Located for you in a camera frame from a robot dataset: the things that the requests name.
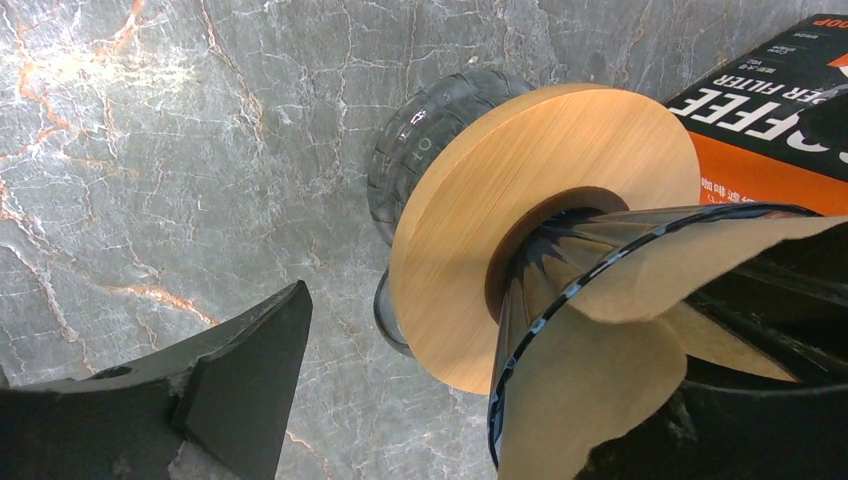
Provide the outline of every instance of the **black plastic piece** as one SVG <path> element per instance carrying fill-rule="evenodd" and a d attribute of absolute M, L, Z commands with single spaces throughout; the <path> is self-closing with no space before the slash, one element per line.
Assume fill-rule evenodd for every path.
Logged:
<path fill-rule="evenodd" d="M 722 385 L 734 376 L 736 386 Z M 671 400 L 595 448 L 577 478 L 846 478 L 846 432 L 848 384 L 810 388 L 690 358 L 687 380 Z"/>
<path fill-rule="evenodd" d="M 190 439 L 245 480 L 273 479 L 311 315 L 298 282 L 89 379 L 0 388 L 0 478 L 168 479 Z"/>
<path fill-rule="evenodd" d="M 804 137 L 827 148 L 848 150 L 848 92 L 798 114 Z"/>

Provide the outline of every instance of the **wooden disc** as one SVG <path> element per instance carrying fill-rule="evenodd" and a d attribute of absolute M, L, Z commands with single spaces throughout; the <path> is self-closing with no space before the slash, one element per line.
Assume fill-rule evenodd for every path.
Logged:
<path fill-rule="evenodd" d="M 428 168 L 395 234 L 392 303 L 415 358 L 452 387 L 489 393 L 498 326 L 486 276 L 513 227 L 573 188 L 642 210 L 697 204 L 699 185 L 683 125 L 638 94 L 558 85 L 487 113 Z"/>

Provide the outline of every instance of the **brown paper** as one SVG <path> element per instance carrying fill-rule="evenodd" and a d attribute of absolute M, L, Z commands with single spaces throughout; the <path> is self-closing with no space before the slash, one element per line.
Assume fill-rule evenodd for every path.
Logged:
<path fill-rule="evenodd" d="M 668 326 L 602 324 L 563 307 L 507 383 L 499 478 L 574 477 L 593 447 L 657 411 L 685 373 Z"/>
<path fill-rule="evenodd" d="M 670 398 L 685 376 L 685 351 L 789 379 L 743 342 L 675 305 L 782 240 L 810 237 L 846 221 L 691 225 L 601 273 L 539 333 L 507 383 L 499 478 L 573 478 L 593 447 L 626 434 Z"/>
<path fill-rule="evenodd" d="M 569 303 L 604 323 L 655 318 L 763 250 L 846 221 L 848 217 L 774 218 L 690 225 L 622 258 Z"/>

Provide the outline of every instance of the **wooden ring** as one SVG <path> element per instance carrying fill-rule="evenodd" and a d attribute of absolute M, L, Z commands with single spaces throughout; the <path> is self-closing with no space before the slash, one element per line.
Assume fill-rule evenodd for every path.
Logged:
<path fill-rule="evenodd" d="M 647 97 L 558 85 L 490 111 L 430 165 L 395 233 L 392 303 L 415 358 L 452 387 L 489 393 L 498 327 L 487 274 L 510 232 L 536 226 L 522 232 L 522 219 L 574 188 L 641 210 L 697 204 L 699 185 L 688 133 Z"/>

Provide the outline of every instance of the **marble surface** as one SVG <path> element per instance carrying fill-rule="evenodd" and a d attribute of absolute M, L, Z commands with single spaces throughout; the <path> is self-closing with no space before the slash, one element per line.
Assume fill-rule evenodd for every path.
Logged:
<path fill-rule="evenodd" d="M 0 1 L 0 363 L 12 385 L 85 377 L 303 279 L 315 311 L 278 478 L 494 478 L 486 399 L 372 323 L 381 123 L 475 67 L 667 99 L 817 12 L 848 6 Z"/>

